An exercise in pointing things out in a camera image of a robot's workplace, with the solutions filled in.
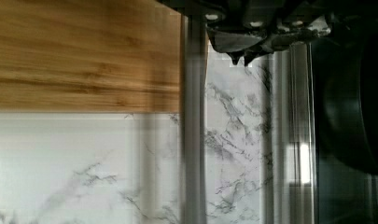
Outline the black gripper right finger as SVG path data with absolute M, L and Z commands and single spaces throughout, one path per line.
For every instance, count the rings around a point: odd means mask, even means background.
M 276 51 L 284 51 L 293 45 L 306 44 L 331 33 L 332 28 L 325 21 L 314 21 L 309 26 L 293 27 L 289 32 L 270 34 L 256 45 L 244 50 L 244 65 Z

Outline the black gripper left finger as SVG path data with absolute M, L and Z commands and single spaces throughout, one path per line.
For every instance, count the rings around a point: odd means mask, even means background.
M 207 26 L 206 32 L 213 49 L 218 53 L 227 54 L 233 65 L 238 64 L 247 49 L 265 39 L 265 33 L 262 31 L 231 32 Z

